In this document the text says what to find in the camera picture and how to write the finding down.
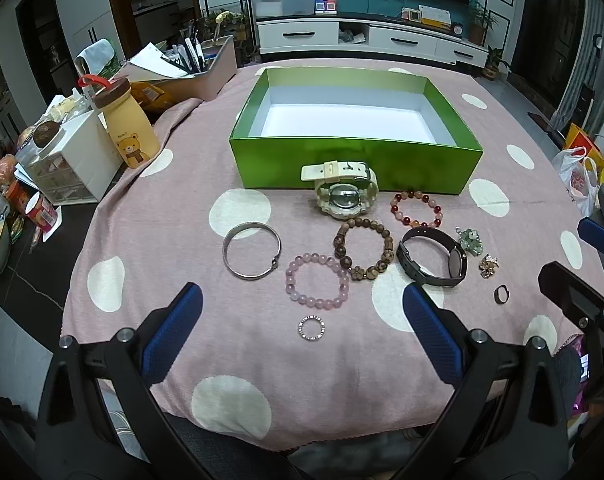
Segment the white drawer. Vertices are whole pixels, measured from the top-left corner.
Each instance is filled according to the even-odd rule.
[[[338,22],[282,22],[258,25],[259,46],[316,46],[338,44]]]
[[[381,50],[392,50],[400,56],[435,56],[437,38],[404,30],[371,27],[368,45]]]
[[[482,68],[486,63],[487,56],[486,52],[479,48],[447,40],[437,40],[435,54],[438,58],[451,62],[462,61],[471,65],[481,66]]]

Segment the watch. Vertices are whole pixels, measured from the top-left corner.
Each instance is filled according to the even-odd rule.
[[[302,181],[315,181],[317,205],[333,218],[365,213],[375,202],[377,177],[365,162],[338,162],[302,167]]]
[[[410,238],[423,237],[435,240],[438,244],[444,246],[448,253],[448,272],[450,278],[438,278],[431,274],[425,273],[419,264],[411,259],[409,250],[406,248],[405,242]],[[466,268],[468,265],[466,253],[462,246],[453,240],[449,235],[440,229],[433,227],[415,227],[406,232],[402,241],[397,247],[397,261],[399,261],[406,275],[418,285],[435,285],[435,286],[455,286],[466,277]]]

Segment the red beaded bracelet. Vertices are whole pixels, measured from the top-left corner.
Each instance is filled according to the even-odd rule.
[[[406,200],[408,198],[420,198],[422,202],[432,207],[433,211],[435,212],[435,220],[430,223],[420,223],[419,220],[411,220],[409,217],[404,216],[404,213],[399,210],[400,208],[398,207],[398,204],[400,203],[400,200]],[[395,198],[391,200],[391,213],[393,213],[395,218],[404,225],[411,227],[419,227],[420,225],[422,227],[439,227],[442,224],[442,218],[444,218],[442,215],[442,208],[437,205],[434,199],[421,191],[402,191],[401,193],[397,193]]]

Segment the black watch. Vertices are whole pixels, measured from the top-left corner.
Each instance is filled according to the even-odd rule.
[[[447,248],[447,251],[450,254],[448,257],[448,272],[451,274],[450,278],[431,276],[421,270],[418,263],[411,259],[409,250],[404,245],[404,242],[410,238],[415,238],[416,236],[430,238]],[[468,265],[466,253],[462,246],[445,232],[433,227],[415,227],[406,232],[397,247],[397,260],[408,277],[418,283],[418,285],[455,286],[466,277],[466,267]]]

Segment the white polka dot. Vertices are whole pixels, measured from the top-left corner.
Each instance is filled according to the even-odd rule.
[[[393,68],[389,68],[388,72],[399,72],[400,74],[415,75],[413,72],[409,72],[408,70],[404,70],[403,68],[399,68],[397,66],[395,66]]]
[[[97,262],[86,277],[91,301],[104,312],[115,312],[122,306],[124,264],[118,256]]]
[[[560,242],[570,266],[573,269],[581,269],[582,254],[578,238],[570,231],[563,231],[560,235]]]
[[[146,169],[140,173],[140,176],[149,176],[158,171],[162,171],[166,168],[173,160],[173,152],[168,148],[162,150],[162,152],[151,162]]]
[[[255,75],[262,75],[264,73],[265,70],[269,69],[269,68],[282,68],[281,66],[278,65],[271,65],[271,66],[263,66],[262,68],[260,68]]]
[[[476,178],[468,187],[470,196],[478,207],[493,216],[506,216],[510,209],[508,197],[494,182]]]
[[[220,236],[226,236],[233,227],[244,222],[268,222],[271,217],[271,202],[256,189],[229,189],[224,191],[208,212],[211,229]],[[246,238],[258,232],[246,229],[235,238]]]
[[[464,99],[464,101],[466,101],[468,104],[477,106],[478,108],[481,108],[482,110],[485,110],[487,108],[486,103],[484,101],[482,101],[481,99],[475,97],[474,95],[462,94],[462,99]]]
[[[525,152],[519,146],[516,146],[515,144],[509,144],[506,147],[506,151],[508,152],[510,157],[515,160],[515,162],[517,162],[521,167],[526,168],[527,170],[533,170],[533,168],[535,167],[533,159],[530,158],[530,156],[528,156],[528,153]]]
[[[421,267],[424,272],[431,274],[426,267]],[[371,299],[377,315],[387,325],[402,332],[414,332],[413,327],[406,319],[402,298],[406,285],[413,283],[400,265],[396,262],[390,264],[386,272],[380,273],[373,282]],[[424,291],[431,300],[440,308],[444,305],[444,292],[440,286],[424,285]]]
[[[557,330],[555,330],[555,325],[553,325],[552,321],[546,316],[533,317],[533,320],[528,324],[526,332],[524,332],[522,344],[525,345],[528,343],[528,340],[535,335],[544,338],[548,345],[548,351],[551,354],[555,352],[555,347],[557,346]]]
[[[271,428],[271,407],[249,381],[231,375],[202,379],[193,390],[191,412],[205,429],[263,439]]]

